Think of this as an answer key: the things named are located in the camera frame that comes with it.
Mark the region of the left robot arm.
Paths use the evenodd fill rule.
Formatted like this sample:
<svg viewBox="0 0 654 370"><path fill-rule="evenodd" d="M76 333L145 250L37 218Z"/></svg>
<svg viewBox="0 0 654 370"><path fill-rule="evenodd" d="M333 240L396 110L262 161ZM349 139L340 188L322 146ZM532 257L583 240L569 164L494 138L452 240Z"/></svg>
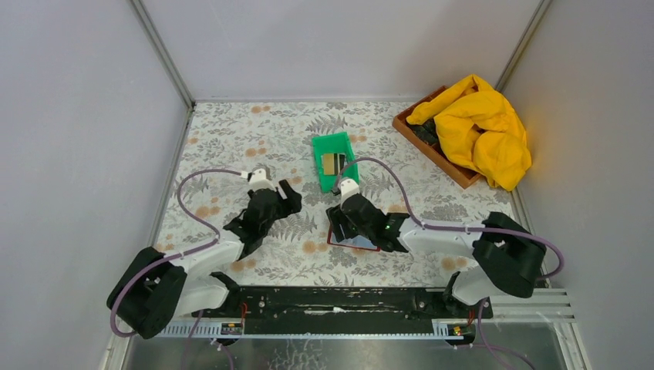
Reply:
<svg viewBox="0 0 654 370"><path fill-rule="evenodd" d="M178 252L138 252L106 301L116 335L149 339L179 316L213 309L228 317L238 310L240 298L217 278L218 268L253 254L275 221L302 208L302 195L287 180L248 196L247 207L220 234Z"/></svg>

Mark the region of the gold credit card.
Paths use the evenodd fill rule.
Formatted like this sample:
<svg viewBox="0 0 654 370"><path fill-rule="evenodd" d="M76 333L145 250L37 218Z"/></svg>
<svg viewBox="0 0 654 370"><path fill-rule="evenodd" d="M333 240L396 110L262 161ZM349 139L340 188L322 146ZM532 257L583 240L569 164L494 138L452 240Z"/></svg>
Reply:
<svg viewBox="0 0 654 370"><path fill-rule="evenodd" d="M335 153L324 153L322 155L322 172L325 176L335 176L333 169L334 156Z"/></svg>

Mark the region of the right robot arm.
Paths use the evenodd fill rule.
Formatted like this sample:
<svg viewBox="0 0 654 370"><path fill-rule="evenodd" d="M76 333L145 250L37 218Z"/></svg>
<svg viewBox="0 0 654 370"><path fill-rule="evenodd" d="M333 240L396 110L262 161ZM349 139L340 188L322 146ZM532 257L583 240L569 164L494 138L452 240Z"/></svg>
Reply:
<svg viewBox="0 0 654 370"><path fill-rule="evenodd" d="M338 241L364 237L384 252L438 251L475 261L475 267L453 275L442 297L444 311L455 318L486 297L530 298L547 251L501 212L471 226L453 222L428 226L408 213L385 213L355 194L328 208L326 215Z"/></svg>

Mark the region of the red leather card holder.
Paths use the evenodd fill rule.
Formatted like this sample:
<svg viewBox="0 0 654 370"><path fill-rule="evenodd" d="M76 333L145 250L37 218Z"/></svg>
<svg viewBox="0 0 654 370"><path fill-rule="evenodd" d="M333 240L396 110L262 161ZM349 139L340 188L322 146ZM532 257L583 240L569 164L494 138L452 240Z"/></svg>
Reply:
<svg viewBox="0 0 654 370"><path fill-rule="evenodd" d="M329 221L328 244L356 250L381 251L379 247L357 231L338 207L329 208L326 214Z"/></svg>

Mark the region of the black VIP credit card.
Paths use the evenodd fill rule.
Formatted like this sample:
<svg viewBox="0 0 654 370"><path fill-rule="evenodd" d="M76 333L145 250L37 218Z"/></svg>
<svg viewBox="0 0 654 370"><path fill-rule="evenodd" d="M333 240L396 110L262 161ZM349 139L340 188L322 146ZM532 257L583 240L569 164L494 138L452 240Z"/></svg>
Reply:
<svg viewBox="0 0 654 370"><path fill-rule="evenodd" d="M343 167L346 165L347 156L344 153L336 153L334 156L334 174L338 175L341 173Z"/></svg>

